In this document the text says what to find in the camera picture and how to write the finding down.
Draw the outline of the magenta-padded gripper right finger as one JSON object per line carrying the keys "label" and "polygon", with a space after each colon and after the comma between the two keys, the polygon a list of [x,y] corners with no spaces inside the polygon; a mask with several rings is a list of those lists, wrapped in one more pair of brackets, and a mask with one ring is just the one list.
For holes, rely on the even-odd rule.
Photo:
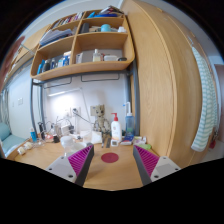
{"label": "magenta-padded gripper right finger", "polygon": [[180,170],[180,167],[167,156],[156,156],[137,145],[133,146],[133,156],[143,185],[150,184]]}

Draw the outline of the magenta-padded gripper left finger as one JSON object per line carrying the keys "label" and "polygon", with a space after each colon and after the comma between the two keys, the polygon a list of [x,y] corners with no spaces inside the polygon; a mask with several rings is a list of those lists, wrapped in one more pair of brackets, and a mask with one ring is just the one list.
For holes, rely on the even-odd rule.
{"label": "magenta-padded gripper left finger", "polygon": [[94,145],[89,144],[74,154],[58,157],[46,168],[46,171],[78,186],[83,186],[93,156]]}

